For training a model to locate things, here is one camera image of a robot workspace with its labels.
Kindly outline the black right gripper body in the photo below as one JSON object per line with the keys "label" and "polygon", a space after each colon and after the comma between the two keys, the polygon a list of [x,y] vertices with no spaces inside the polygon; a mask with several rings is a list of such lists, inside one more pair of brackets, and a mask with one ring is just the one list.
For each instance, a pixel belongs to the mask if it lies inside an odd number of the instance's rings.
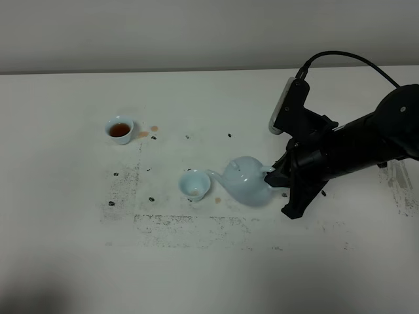
{"label": "black right gripper body", "polygon": [[332,120],[287,120],[291,135],[285,155],[289,183],[317,183],[340,176],[337,145],[333,143],[338,123]]}

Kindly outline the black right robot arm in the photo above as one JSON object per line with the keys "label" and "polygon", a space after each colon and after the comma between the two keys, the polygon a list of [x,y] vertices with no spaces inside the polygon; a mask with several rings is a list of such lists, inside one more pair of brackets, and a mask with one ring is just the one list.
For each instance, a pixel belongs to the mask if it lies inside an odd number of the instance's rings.
{"label": "black right robot arm", "polygon": [[291,136],[285,154],[264,178],[289,188],[282,213],[301,218],[331,180],[390,160],[418,159],[418,85],[390,92],[371,113],[343,126],[304,107],[309,85],[294,80],[283,91],[269,123],[274,134]]}

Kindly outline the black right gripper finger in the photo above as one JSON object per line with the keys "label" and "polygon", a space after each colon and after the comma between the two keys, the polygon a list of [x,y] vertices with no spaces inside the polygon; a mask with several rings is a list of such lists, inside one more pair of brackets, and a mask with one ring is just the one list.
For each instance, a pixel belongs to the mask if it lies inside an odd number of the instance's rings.
{"label": "black right gripper finger", "polygon": [[287,151],[274,163],[273,171],[266,174],[264,181],[273,188],[294,188],[295,185],[295,154]]}
{"label": "black right gripper finger", "polygon": [[313,179],[292,166],[289,203],[282,208],[281,212],[290,219],[301,218],[306,208],[326,184],[327,181]]}

